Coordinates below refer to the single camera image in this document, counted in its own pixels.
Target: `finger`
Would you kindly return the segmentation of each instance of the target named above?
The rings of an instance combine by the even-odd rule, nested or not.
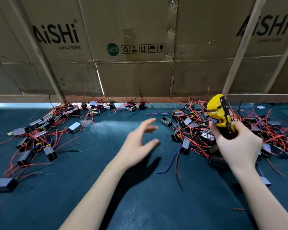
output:
[[[219,128],[217,127],[217,125],[215,123],[213,123],[212,121],[210,121],[209,122],[209,127],[210,127],[211,132],[214,135],[215,139],[218,140],[218,138],[220,137],[221,133],[220,133]]]
[[[156,118],[151,118],[151,119],[148,119],[148,120],[145,120],[143,121],[140,126],[138,127],[139,131],[141,133],[144,133],[147,126],[150,125],[151,123],[153,123],[154,121],[156,121]]]
[[[232,124],[234,124],[234,127],[235,127],[235,129],[238,131],[238,133],[250,131],[250,130],[249,130],[243,123],[241,123],[240,121],[234,121],[234,122],[232,122]]]
[[[145,154],[148,154],[154,147],[157,146],[158,143],[159,143],[158,139],[153,139],[152,141],[150,141],[147,144],[145,144],[144,146],[142,146]]]
[[[155,130],[157,130],[159,127],[154,125],[148,125],[146,127],[145,133],[153,133]]]

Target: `yellow and black power tool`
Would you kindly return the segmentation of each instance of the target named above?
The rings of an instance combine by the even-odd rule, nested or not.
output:
[[[222,94],[214,96],[207,104],[208,115],[211,118],[217,119],[221,135],[226,139],[234,139],[236,131],[232,124],[232,118],[228,109],[228,101]]]

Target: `teal work surface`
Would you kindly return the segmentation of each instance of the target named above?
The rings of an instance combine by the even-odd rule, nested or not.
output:
[[[272,120],[288,120],[282,108],[273,108]],[[150,108],[134,113],[104,110],[94,117],[96,127],[88,123],[80,132],[65,134],[60,145],[68,150],[50,166],[31,166],[24,174],[36,171],[36,175],[24,179],[11,193],[0,193],[0,229],[58,229],[78,202],[94,184],[105,166],[121,148],[127,134],[148,119],[152,111],[172,111],[173,108]],[[0,110],[0,142],[9,139],[7,132],[27,126],[41,117],[46,109]],[[178,161],[179,182],[175,167],[164,170],[178,144],[171,140],[173,129],[160,123],[162,116],[155,116],[159,129],[145,134],[143,144],[157,138],[160,145],[142,162],[129,169],[120,180],[100,229],[253,229],[252,218],[246,211],[243,195],[236,193],[228,178],[209,166],[208,160],[193,153],[181,155]],[[63,126],[80,121],[71,117]],[[15,153],[19,139],[0,146],[0,177]],[[277,174],[266,160],[259,161],[261,170],[272,183],[270,190],[288,210],[288,159],[271,158],[273,165],[285,177]],[[35,163],[47,163],[39,153]]]

